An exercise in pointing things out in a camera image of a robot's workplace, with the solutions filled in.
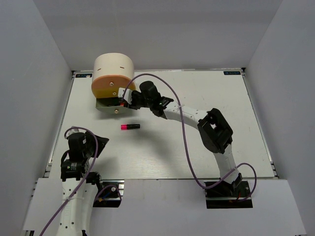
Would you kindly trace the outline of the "pink highlighter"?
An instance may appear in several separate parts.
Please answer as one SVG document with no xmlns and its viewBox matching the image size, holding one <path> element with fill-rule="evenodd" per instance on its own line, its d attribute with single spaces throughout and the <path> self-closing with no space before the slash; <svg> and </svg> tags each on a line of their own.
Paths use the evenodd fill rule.
<svg viewBox="0 0 315 236">
<path fill-rule="evenodd" d="M 140 124 L 122 124 L 121 130 L 134 130 L 134 129 L 140 129 Z"/>
</svg>

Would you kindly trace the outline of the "grey bottom drawer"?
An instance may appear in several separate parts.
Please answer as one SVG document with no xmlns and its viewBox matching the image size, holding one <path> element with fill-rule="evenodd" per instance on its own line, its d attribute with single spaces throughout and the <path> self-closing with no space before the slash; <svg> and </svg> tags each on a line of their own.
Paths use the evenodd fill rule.
<svg viewBox="0 0 315 236">
<path fill-rule="evenodd" d="M 131 115 L 134 111 L 122 105 L 121 100 L 118 97 L 97 98 L 95 108 L 101 112 L 111 115 Z"/>
</svg>

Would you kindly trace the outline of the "pink top drawer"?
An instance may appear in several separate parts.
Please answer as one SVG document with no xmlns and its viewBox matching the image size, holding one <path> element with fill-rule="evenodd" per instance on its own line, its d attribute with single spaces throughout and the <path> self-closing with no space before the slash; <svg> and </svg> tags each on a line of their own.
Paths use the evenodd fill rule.
<svg viewBox="0 0 315 236">
<path fill-rule="evenodd" d="M 113 90 L 116 88 L 125 88 L 130 78 L 122 75 L 104 75 L 93 80 L 92 90 Z"/>
</svg>

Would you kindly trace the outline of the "yellow drawer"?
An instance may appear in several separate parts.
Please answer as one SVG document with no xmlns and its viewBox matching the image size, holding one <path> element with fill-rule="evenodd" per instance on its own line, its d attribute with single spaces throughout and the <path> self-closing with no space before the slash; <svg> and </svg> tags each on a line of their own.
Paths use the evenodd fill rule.
<svg viewBox="0 0 315 236">
<path fill-rule="evenodd" d="M 108 88 L 93 88 L 92 93 L 97 99 L 117 97 L 119 89 L 125 89 L 125 87 L 108 87 Z"/>
</svg>

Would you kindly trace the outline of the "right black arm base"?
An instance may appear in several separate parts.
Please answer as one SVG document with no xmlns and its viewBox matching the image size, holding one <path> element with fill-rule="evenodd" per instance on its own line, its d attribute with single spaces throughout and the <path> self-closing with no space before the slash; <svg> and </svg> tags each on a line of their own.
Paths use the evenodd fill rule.
<svg viewBox="0 0 315 236">
<path fill-rule="evenodd" d="M 253 208 L 248 181 L 241 181 L 234 192 L 223 186 L 215 186 L 205 190 L 207 209 Z"/>
</svg>

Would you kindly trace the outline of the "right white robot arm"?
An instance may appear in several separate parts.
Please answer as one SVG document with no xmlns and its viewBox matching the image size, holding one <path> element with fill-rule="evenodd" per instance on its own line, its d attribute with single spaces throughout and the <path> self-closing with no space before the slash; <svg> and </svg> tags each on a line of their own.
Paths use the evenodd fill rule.
<svg viewBox="0 0 315 236">
<path fill-rule="evenodd" d="M 204 147 L 214 154 L 222 180 L 211 186 L 222 195 L 234 196 L 239 192 L 242 176 L 232 154 L 233 131 L 218 109 L 202 111 L 182 106 L 172 98 L 161 96 L 151 81 L 141 83 L 140 91 L 120 88 L 119 97 L 125 107 L 134 110 L 149 108 L 157 117 L 198 130 Z"/>
</svg>

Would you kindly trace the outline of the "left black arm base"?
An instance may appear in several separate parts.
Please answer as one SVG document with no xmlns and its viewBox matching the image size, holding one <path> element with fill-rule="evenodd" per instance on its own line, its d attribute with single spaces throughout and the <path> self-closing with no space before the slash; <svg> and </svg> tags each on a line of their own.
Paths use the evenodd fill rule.
<svg viewBox="0 0 315 236">
<path fill-rule="evenodd" d="M 94 208 L 118 208 L 124 195 L 124 180 L 102 180 Z"/>
</svg>

